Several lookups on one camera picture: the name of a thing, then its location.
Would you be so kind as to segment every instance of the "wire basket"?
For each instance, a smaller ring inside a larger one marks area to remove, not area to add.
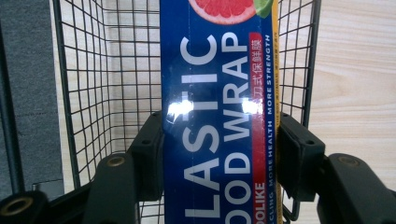
[[[160,6],[149,0],[54,0],[74,187],[103,157],[126,151],[161,110]],[[281,109],[308,125],[320,1],[279,1]],[[298,202],[286,221],[298,216]],[[141,203],[163,223],[163,201]]]

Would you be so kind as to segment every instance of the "gray floor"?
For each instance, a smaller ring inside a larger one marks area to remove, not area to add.
[[[56,180],[56,185],[62,184],[50,1],[2,0],[0,20],[25,187],[30,190],[34,183]],[[10,193],[4,136],[1,130],[0,200]]]

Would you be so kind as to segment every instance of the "red stripe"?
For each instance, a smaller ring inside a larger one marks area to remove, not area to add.
[[[249,34],[249,60],[250,60],[250,89],[251,101],[258,107],[257,112],[252,114],[252,157],[253,157],[253,213],[254,223],[262,221],[266,223],[266,198],[265,192],[265,131],[263,111],[263,47],[260,33]]]

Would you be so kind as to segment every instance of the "green leaf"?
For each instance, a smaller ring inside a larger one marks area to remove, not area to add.
[[[262,18],[266,18],[272,10],[274,0],[254,0],[256,14]]]

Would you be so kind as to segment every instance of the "blue box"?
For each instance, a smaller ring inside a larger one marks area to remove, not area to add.
[[[161,1],[165,223],[281,223],[277,4],[220,2]]]

